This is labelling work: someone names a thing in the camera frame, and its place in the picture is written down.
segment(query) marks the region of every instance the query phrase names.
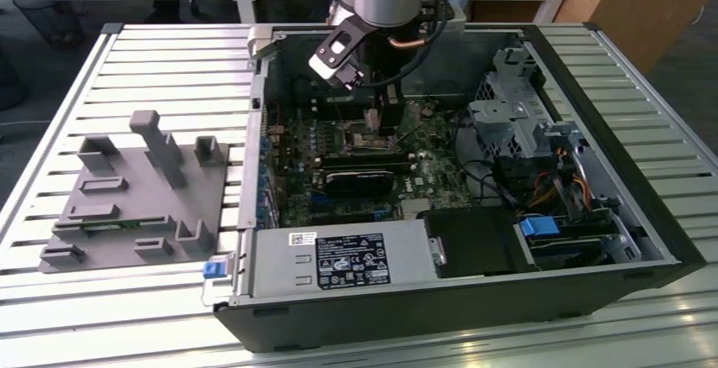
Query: wooden cabinet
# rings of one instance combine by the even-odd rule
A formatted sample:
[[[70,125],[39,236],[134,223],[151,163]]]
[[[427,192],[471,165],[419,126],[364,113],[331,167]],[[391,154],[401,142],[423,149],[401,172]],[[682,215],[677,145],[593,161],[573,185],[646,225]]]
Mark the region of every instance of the wooden cabinet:
[[[646,73],[707,0],[565,0],[557,22],[594,22]]]

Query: table leg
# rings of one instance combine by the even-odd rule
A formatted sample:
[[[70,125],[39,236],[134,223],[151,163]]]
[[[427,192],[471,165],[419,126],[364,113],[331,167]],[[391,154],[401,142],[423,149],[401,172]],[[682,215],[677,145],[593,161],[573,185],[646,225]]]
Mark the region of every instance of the table leg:
[[[535,24],[550,24],[557,17],[557,13],[561,8],[563,0],[545,0],[538,7],[537,16],[534,18]]]
[[[258,16],[255,15],[255,0],[235,0],[239,11],[239,19],[243,24],[256,24]]]

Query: motherboard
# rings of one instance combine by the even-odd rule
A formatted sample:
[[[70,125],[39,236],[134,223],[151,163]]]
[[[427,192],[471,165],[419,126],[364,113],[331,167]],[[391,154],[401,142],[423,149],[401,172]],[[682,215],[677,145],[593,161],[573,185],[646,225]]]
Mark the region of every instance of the motherboard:
[[[451,145],[455,110],[409,101],[388,136],[338,104],[331,110],[283,115],[276,106],[268,118],[280,228],[415,219],[473,204]]]

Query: copper pipe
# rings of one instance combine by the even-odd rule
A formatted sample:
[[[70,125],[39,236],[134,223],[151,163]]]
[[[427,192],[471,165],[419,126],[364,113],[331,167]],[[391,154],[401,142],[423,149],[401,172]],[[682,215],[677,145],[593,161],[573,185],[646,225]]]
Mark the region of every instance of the copper pipe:
[[[399,42],[397,39],[390,38],[390,45],[394,46],[394,48],[399,50],[418,49],[419,47],[426,45],[426,39],[417,39],[417,40],[410,40],[409,42]]]

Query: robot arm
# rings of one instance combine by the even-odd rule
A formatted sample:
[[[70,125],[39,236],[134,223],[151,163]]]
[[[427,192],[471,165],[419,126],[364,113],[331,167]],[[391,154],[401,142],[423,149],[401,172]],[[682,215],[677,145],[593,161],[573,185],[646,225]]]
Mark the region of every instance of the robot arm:
[[[454,16],[451,4],[467,0],[335,0],[334,33],[316,49],[310,66],[334,86],[382,88],[401,81],[429,55]],[[426,47],[417,55],[417,49]],[[362,68],[370,69],[366,78]]]

